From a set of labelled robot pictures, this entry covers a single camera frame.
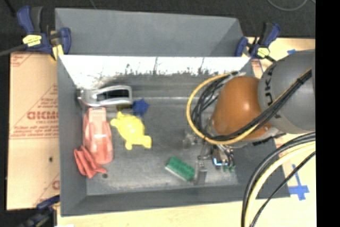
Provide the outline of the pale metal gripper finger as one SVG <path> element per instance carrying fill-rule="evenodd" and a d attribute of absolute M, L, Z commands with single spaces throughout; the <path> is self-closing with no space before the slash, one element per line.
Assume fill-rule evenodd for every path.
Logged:
<path fill-rule="evenodd" d="M 194 184 L 204 185 L 207 177 L 207 168 L 203 161 L 197 161 L 195 165 Z"/>
<path fill-rule="evenodd" d="M 182 147 L 184 149 L 190 149 L 191 147 L 196 146 L 198 144 L 199 144 L 198 136 L 193 131 L 185 130 L 184 138 L 182 141 Z"/>

